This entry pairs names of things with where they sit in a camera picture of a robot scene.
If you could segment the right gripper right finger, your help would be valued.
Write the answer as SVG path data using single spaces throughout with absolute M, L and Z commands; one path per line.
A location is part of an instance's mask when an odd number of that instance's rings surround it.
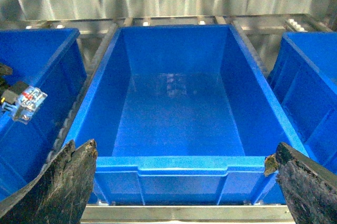
M 336 174 L 285 142 L 264 160 L 274 173 L 295 223 L 336 223 Z

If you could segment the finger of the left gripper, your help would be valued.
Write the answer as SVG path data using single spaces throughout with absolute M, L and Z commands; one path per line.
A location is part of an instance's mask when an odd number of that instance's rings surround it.
M 13 69 L 3 63 L 0 63 L 0 76 L 8 76 L 13 74 Z

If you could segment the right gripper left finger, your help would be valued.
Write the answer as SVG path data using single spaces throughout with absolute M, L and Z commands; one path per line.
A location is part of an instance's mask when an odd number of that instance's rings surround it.
M 70 140 L 26 186 L 1 201 L 1 223 L 80 223 L 93 191 L 97 145 Z

